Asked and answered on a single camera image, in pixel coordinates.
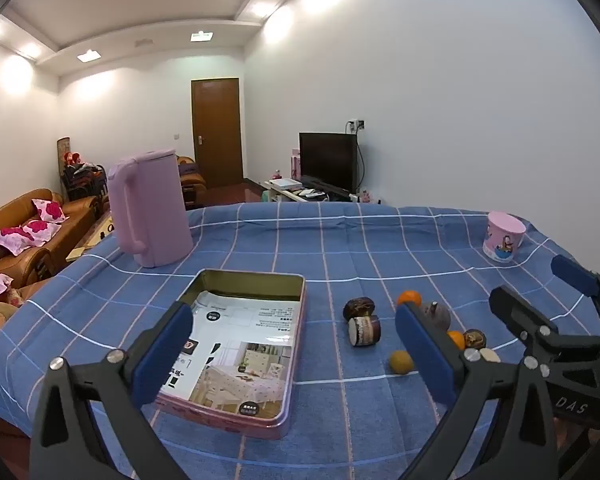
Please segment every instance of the door frame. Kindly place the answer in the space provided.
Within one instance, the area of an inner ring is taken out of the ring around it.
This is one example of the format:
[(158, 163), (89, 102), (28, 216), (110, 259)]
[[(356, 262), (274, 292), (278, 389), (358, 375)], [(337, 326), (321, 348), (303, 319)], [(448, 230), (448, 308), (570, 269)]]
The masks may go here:
[(193, 87), (195, 83), (205, 82), (205, 81), (224, 81), (225, 79), (235, 79), (238, 82), (238, 124), (240, 124), (240, 163), (242, 164), (242, 178), (244, 179), (244, 143), (242, 138), (242, 86), (240, 84), (240, 77), (231, 76), (231, 77), (203, 77), (201, 79), (192, 79), (191, 80), (191, 137), (193, 142), (193, 153), (198, 161), (198, 143), (196, 142), (196, 103), (195, 103), (195, 94), (193, 91)]

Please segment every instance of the blue checkered tablecloth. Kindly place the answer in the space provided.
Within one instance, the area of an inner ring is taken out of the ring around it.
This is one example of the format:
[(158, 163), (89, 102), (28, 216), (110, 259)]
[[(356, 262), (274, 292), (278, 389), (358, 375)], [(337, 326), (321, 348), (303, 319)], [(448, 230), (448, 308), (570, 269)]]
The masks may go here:
[[(398, 478), (443, 414), (417, 372), (395, 376), (386, 365), (402, 348), (393, 318), (404, 290), (451, 306), (453, 330), (482, 330), (508, 362), (520, 359), (522, 345), (488, 305), (491, 289), (503, 283), (561, 333), (600, 333), (590, 299), (551, 273), (552, 257), (566, 253), (531, 224), (510, 264), (482, 254), (485, 213), (457, 209), (250, 203), (193, 211), (190, 226), (195, 247), (183, 261), (143, 269), (112, 235), (21, 307), (0, 331), (2, 418), (30, 434), (53, 357), (75, 365), (128, 348), (208, 268), (302, 274), (307, 310), (291, 428), (281, 440), (245, 438), (144, 407), (192, 478)], [(341, 314), (359, 296), (374, 300), (382, 322), (381, 341), (368, 348), (349, 344)], [(103, 407), (94, 409), (116, 464), (131, 476)], [(470, 466), (492, 414), (489, 404), (458, 473)]]

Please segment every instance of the rectangular tray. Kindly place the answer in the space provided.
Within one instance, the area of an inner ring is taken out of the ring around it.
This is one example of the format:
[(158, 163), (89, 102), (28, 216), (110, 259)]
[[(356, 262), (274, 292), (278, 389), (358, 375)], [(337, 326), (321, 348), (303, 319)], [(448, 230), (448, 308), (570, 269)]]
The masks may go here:
[(284, 436), (304, 297), (296, 274), (202, 270), (179, 299), (194, 309), (191, 338), (155, 402), (214, 428)]

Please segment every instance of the metal screw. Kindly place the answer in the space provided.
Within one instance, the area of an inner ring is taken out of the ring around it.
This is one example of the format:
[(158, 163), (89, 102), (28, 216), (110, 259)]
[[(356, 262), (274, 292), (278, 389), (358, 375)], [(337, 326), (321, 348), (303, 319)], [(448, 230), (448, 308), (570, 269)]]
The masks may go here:
[(467, 348), (464, 351), (464, 358), (472, 363), (479, 361), (481, 357), (480, 352), (475, 348)]
[(49, 363), (49, 368), (51, 368), (52, 370), (59, 370), (63, 366), (64, 366), (64, 359), (62, 359), (61, 357), (54, 357), (53, 359), (51, 359), (51, 362)]
[(109, 361), (112, 365), (118, 364), (124, 358), (125, 353), (119, 348), (116, 348), (107, 354), (107, 361)]
[(532, 355), (526, 356), (523, 362), (525, 366), (529, 368), (529, 370), (535, 370), (536, 368), (538, 368), (538, 359), (536, 359)]

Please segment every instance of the wooden coffee table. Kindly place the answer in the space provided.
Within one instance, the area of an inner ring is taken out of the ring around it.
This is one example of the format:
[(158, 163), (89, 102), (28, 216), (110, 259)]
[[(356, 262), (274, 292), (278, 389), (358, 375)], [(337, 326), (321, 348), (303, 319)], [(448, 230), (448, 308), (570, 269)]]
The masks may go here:
[(87, 231), (81, 240), (76, 245), (75, 249), (69, 253), (66, 260), (71, 263), (80, 256), (87, 249), (95, 247), (101, 240), (104, 240), (114, 231), (113, 219), (111, 218), (111, 211), (107, 211), (101, 218), (93, 225), (91, 229)]

